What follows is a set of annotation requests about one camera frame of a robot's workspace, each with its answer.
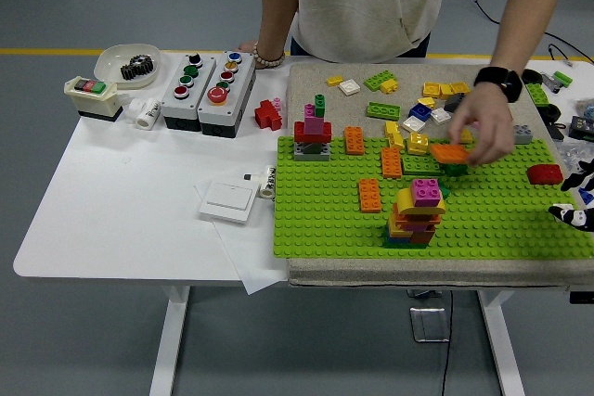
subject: hand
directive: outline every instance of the hand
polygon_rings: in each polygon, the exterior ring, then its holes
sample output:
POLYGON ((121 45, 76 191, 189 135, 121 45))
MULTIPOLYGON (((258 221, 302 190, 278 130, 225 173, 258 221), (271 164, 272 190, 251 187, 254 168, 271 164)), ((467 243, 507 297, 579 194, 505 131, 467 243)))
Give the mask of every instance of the hand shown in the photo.
POLYGON ((458 144, 464 126, 478 122, 478 143, 468 157, 470 166, 497 161, 515 147, 513 118, 508 99, 493 83, 479 83, 456 109, 449 127, 452 144, 458 144))
MULTIPOLYGON (((239 44, 237 48, 234 48, 233 51, 239 51, 241 53, 251 53, 253 51, 253 46, 258 42, 256 39, 252 39, 250 41, 245 41, 239 44)), ((259 62, 256 62, 256 69, 260 70, 263 69, 264 65, 259 62)))

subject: wrist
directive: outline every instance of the wrist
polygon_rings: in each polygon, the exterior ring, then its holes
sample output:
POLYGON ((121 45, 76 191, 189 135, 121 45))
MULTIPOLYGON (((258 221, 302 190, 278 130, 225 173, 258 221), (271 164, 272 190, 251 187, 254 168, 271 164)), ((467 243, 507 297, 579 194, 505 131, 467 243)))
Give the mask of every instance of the wrist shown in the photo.
POLYGON ((284 51, 281 50, 280 52, 277 52, 276 56, 271 56, 274 55, 274 53, 269 52, 266 47, 259 46, 258 42, 253 45, 252 52, 256 62, 265 69, 278 67, 282 61, 285 60, 284 51))

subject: white cylinder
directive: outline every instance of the white cylinder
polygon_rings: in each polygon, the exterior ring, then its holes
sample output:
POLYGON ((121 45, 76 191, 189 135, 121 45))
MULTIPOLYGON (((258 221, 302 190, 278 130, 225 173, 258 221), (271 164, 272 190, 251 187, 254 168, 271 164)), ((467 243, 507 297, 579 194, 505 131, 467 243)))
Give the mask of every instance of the white cylinder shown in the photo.
POLYGON ((147 103, 142 112, 136 117, 136 127, 150 130, 161 113, 161 101, 152 100, 147 103))
POLYGON ((260 197, 267 199, 274 198, 276 194, 277 168, 275 166, 266 166, 264 174, 260 178, 260 189, 258 190, 260 197))

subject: red lego brick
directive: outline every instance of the red lego brick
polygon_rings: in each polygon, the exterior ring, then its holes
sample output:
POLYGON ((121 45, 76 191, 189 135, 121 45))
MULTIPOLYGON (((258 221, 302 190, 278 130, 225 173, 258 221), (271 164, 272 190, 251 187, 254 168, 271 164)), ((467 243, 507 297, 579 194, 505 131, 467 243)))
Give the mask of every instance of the red lego brick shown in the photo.
POLYGON ((531 185, 560 185, 563 174, 558 164, 535 164, 526 171, 531 185))
POLYGON ((324 122, 322 134, 306 134, 303 132, 305 123, 296 121, 293 127, 293 139, 296 143, 329 143, 332 140, 332 123, 324 122))
POLYGON ((272 130, 278 130, 282 126, 282 118, 268 99, 262 101, 260 107, 255 110, 255 118, 261 129, 270 127, 272 130))

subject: black object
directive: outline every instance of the black object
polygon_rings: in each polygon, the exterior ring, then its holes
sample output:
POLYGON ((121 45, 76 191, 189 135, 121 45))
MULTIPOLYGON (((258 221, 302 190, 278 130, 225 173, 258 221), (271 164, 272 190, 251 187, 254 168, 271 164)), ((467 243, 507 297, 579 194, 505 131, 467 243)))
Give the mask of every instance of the black object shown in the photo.
POLYGON ((449 111, 450 113, 455 113, 456 109, 464 99, 463 93, 456 93, 455 95, 450 96, 444 104, 444 110, 449 111))
POLYGON ((551 125, 557 122, 561 117, 561 111, 553 104, 548 104, 546 107, 537 107, 540 118, 546 125, 551 125))
POLYGON ((508 102, 516 102, 523 88, 518 73, 502 67, 484 67, 480 69, 474 80, 474 85, 477 83, 494 83, 498 85, 508 102))
POLYGON ((563 139, 565 139, 565 136, 563 136, 563 134, 559 131, 559 129, 557 127, 555 127, 554 125, 547 125, 547 130, 549 131, 549 135, 550 138, 553 141, 562 141, 563 139))
POLYGON ((538 71, 526 69, 522 72, 522 82, 523 83, 539 83, 542 84, 542 74, 538 71))
POLYGON ((594 303, 594 292, 571 291, 569 293, 569 302, 572 305, 591 305, 594 303))
POLYGON ((588 118, 573 116, 572 123, 569 126, 569 137, 594 141, 594 121, 588 118))

